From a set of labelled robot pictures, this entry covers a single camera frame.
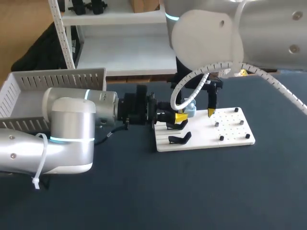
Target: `cable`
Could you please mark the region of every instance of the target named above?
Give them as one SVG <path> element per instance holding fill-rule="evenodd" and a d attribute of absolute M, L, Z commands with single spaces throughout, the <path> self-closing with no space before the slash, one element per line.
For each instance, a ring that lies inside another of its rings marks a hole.
<path fill-rule="evenodd" d="M 39 176 L 43 170 L 45 161 L 46 161 L 46 156 L 47 156 L 47 145 L 48 145 L 48 139 L 47 136 L 44 133 L 38 133 L 35 135 L 36 137 L 42 136 L 43 137 L 43 141 L 44 141 L 44 149 L 43 149 L 43 153 L 42 153 L 42 158 L 40 160 L 38 169 L 36 171 L 35 177 L 32 179 L 32 183 L 35 186 L 35 189 L 39 189 Z"/>
<path fill-rule="evenodd" d="M 105 138 L 103 138 L 101 141 L 95 143 L 95 146 L 104 143 L 106 140 L 109 139 L 109 137 L 110 137 L 111 135 L 113 135 L 114 133 L 116 133 L 116 132 L 118 132 L 118 131 L 121 131 L 121 130 L 127 130 L 127 125 L 123 125 L 123 126 L 116 127 L 116 128 L 113 129 L 111 132 L 109 132 L 109 133 L 106 135 Z"/>
<path fill-rule="evenodd" d="M 211 72 L 218 72 L 224 69 L 229 69 L 233 65 L 232 62 L 218 62 L 215 64 L 211 64 L 205 67 L 202 67 L 196 71 L 191 72 L 187 76 L 185 76 L 175 87 L 172 96 L 171 96 L 171 107 L 174 110 L 181 110 L 185 108 L 199 93 L 200 89 L 202 88 L 204 84 L 204 79 L 207 79 L 209 73 Z M 293 104 L 295 104 L 299 110 L 303 111 L 304 114 L 307 115 L 307 106 L 298 99 L 290 90 L 288 90 L 283 84 L 281 84 L 277 79 L 275 79 L 271 74 L 255 67 L 250 64 L 240 63 L 241 69 L 246 69 L 263 79 L 265 79 L 267 82 L 269 82 L 274 88 L 276 88 L 281 94 L 283 94 L 286 98 L 288 98 Z M 180 105 L 176 104 L 176 98 L 179 93 L 179 91 L 184 87 L 184 85 L 191 79 L 195 78 L 196 76 L 204 74 L 204 77 L 201 79 L 198 87 L 196 90 L 190 95 L 190 97 Z"/>

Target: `white shelving unit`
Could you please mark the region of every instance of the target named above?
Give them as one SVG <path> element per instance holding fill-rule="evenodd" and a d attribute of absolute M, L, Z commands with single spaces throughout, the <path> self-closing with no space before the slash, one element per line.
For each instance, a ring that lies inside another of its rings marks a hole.
<path fill-rule="evenodd" d="M 127 0 L 109 0 L 108 7 L 105 12 L 100 15 L 94 15 L 93 12 L 88 9 L 85 15 L 80 16 L 72 11 L 65 11 L 62 20 L 65 26 L 166 23 L 165 11 L 163 8 L 159 11 L 134 13 Z"/>
<path fill-rule="evenodd" d="M 57 31 L 66 27 L 71 53 L 70 26 L 76 25 L 82 49 L 76 68 L 106 68 L 107 76 L 159 75 L 176 73 L 176 56 L 169 46 L 165 11 L 134 13 L 129 0 L 105 0 L 108 4 L 103 14 L 76 15 L 67 10 L 71 0 L 65 1 L 63 16 L 53 15 L 59 22 Z M 58 3 L 49 0 L 54 12 Z"/>

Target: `white shelf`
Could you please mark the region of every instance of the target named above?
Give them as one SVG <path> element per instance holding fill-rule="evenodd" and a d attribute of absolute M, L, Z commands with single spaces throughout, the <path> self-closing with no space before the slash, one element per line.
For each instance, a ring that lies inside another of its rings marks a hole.
<path fill-rule="evenodd" d="M 85 15 L 76 15 L 75 12 L 66 10 L 62 21 L 64 25 L 123 25 L 123 24 L 145 24 L 166 23 L 165 11 L 134 13 L 129 0 L 109 0 L 105 12 L 94 15 L 92 11 L 86 10 Z"/>
<path fill-rule="evenodd" d="M 106 68 L 107 76 L 174 74 L 176 56 L 167 35 L 86 38 L 79 69 Z"/>

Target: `white basket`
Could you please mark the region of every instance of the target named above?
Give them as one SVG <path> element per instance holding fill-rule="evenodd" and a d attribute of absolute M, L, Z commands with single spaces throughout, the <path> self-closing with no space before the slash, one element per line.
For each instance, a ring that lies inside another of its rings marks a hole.
<path fill-rule="evenodd" d="M 51 87 L 106 90 L 106 70 L 59 69 L 12 72 L 0 91 L 0 128 L 46 132 L 42 116 L 44 92 Z"/>

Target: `white board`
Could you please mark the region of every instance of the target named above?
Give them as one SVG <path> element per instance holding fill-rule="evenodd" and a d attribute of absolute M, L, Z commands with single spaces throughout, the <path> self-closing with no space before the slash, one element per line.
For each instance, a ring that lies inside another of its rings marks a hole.
<path fill-rule="evenodd" d="M 211 118 L 207 110 L 198 110 L 188 121 L 183 130 L 167 130 L 166 123 L 157 122 L 154 126 L 157 150 L 165 152 L 255 144 L 254 135 L 241 108 L 238 108 L 238 112 L 235 112 L 235 108 L 217 109 Z M 168 136 L 183 138 L 188 132 L 191 132 L 192 137 L 187 144 L 169 144 Z M 220 136 L 224 136 L 223 141 L 220 141 Z"/>

